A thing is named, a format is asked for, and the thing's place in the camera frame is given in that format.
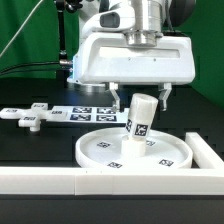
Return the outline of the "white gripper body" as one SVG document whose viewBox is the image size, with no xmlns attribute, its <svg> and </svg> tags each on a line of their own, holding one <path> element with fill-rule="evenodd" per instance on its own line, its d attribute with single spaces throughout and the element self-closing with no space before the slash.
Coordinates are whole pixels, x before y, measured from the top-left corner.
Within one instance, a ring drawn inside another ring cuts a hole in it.
<svg viewBox="0 0 224 224">
<path fill-rule="evenodd" d="M 122 33 L 92 33 L 77 53 L 81 83 L 187 84 L 194 77 L 188 37 L 164 36 L 155 47 L 131 47 Z"/>
</svg>

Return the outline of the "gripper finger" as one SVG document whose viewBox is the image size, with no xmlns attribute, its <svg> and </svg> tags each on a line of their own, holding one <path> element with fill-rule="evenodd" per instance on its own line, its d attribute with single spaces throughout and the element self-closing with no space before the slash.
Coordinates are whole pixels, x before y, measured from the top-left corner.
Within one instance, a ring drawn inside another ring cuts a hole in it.
<svg viewBox="0 0 224 224">
<path fill-rule="evenodd" d="M 160 110 L 166 111 L 167 110 L 167 100 L 172 91 L 172 84 L 171 83 L 162 83 L 158 86 L 159 94 L 159 103 L 160 103 Z"/>
<path fill-rule="evenodd" d="M 115 112 L 119 112 L 120 111 L 120 97 L 117 94 L 118 84 L 114 83 L 114 82 L 110 82 L 109 90 L 114 98 L 113 103 L 112 103 L 112 108 Z"/>
</svg>

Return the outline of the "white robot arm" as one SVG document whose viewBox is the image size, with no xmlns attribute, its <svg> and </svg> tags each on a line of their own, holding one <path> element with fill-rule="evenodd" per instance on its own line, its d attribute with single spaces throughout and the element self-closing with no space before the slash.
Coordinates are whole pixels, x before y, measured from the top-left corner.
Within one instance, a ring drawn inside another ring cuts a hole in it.
<svg viewBox="0 0 224 224">
<path fill-rule="evenodd" d="M 112 93 L 120 84 L 157 85 L 166 110 L 172 87 L 195 77 L 191 39 L 173 30 L 170 12 L 188 16 L 194 6 L 195 0 L 101 0 L 83 25 L 68 81 Z"/>
</svg>

